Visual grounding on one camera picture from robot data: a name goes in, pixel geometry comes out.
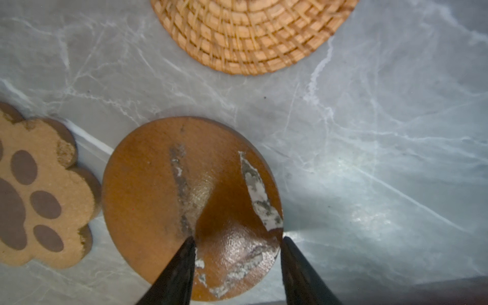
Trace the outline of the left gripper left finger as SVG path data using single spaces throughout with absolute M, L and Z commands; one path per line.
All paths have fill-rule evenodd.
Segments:
M 196 243 L 188 237 L 137 305 L 172 305 L 191 302 Z

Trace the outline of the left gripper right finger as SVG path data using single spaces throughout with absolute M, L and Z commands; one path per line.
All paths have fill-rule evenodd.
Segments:
M 280 257 L 288 305 L 342 305 L 288 236 L 282 240 Z

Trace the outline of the woven rattan coaster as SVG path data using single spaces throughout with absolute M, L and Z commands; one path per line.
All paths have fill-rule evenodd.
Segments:
M 311 55 L 357 0 L 156 0 L 161 25 L 188 55 L 228 74 L 278 71 Z

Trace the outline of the paw print cork coaster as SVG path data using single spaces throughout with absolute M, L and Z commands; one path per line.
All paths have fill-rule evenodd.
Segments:
M 1 262 L 64 269 L 92 248 L 89 222 L 100 184 L 77 165 L 71 132 L 48 118 L 25 119 L 1 104 Z

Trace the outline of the glossy dark brown coaster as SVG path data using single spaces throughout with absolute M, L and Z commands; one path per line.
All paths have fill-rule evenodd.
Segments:
M 270 167 L 210 119 L 157 119 L 126 136 L 105 168 L 102 205 L 118 251 L 149 283 L 194 238 L 194 301 L 249 291 L 280 251 L 284 217 Z

